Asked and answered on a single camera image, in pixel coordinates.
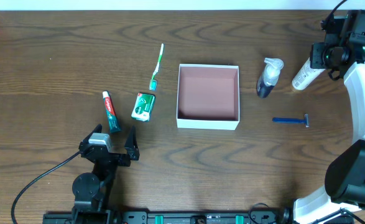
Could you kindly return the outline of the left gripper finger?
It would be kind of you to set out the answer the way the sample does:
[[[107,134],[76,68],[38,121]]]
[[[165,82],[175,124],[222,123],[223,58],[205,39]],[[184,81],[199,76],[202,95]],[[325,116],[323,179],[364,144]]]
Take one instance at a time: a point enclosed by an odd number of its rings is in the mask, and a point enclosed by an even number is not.
[[[83,140],[82,143],[84,144],[88,144],[90,137],[94,134],[94,133],[101,133],[102,132],[102,125],[98,124],[94,130],[92,130],[92,132],[89,133],[89,135],[87,135]]]
[[[134,126],[131,127],[129,135],[126,139],[124,148],[129,156],[130,160],[138,161],[140,157],[139,148],[137,145],[136,139],[136,128]]]

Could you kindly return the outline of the white conditioner tube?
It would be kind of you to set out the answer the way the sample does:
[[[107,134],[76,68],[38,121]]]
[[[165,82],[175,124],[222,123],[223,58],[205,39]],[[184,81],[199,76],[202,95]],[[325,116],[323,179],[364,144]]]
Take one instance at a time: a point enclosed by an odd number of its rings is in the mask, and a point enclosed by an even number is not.
[[[310,67],[310,58],[303,64],[299,72],[294,76],[291,84],[293,92],[303,91],[314,79],[316,79],[325,69],[314,69]]]

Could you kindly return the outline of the clear pump bottle blue liquid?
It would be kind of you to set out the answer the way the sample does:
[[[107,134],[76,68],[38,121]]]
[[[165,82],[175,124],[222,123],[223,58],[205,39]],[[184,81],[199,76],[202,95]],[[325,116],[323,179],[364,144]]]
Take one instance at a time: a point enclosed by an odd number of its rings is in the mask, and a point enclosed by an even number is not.
[[[268,97],[269,93],[276,86],[284,62],[279,58],[265,58],[266,66],[257,81],[257,95],[260,98]]]

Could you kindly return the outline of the blue disposable razor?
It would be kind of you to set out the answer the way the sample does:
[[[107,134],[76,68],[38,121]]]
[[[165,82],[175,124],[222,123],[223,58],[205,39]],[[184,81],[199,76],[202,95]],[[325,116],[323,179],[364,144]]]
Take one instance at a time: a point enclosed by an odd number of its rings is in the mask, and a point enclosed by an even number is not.
[[[285,124],[304,124],[306,128],[309,128],[309,118],[307,114],[304,114],[303,119],[298,118],[272,118],[275,123],[285,123]]]

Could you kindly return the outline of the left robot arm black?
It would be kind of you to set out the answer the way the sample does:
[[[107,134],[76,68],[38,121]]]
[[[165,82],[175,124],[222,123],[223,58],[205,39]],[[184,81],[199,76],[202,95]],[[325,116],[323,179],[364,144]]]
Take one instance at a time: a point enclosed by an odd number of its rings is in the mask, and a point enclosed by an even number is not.
[[[72,224],[121,223],[121,213],[108,208],[110,193],[118,167],[129,167],[139,160],[140,153],[136,139],[136,129],[132,127],[124,148],[125,154],[112,152],[110,135],[102,132],[99,124],[79,145],[82,158],[94,164],[91,172],[79,175],[73,182],[75,196],[72,208]]]

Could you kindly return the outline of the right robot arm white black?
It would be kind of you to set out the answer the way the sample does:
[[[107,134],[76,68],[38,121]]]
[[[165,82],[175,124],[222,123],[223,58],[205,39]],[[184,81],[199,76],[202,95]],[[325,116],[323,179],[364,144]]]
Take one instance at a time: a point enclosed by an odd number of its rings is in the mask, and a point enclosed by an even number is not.
[[[353,143],[329,165],[324,185],[294,202],[294,223],[338,223],[365,210],[365,10],[330,13],[321,28],[325,39],[312,45],[292,88],[304,90],[324,70],[338,72],[330,78],[342,80],[348,91]]]

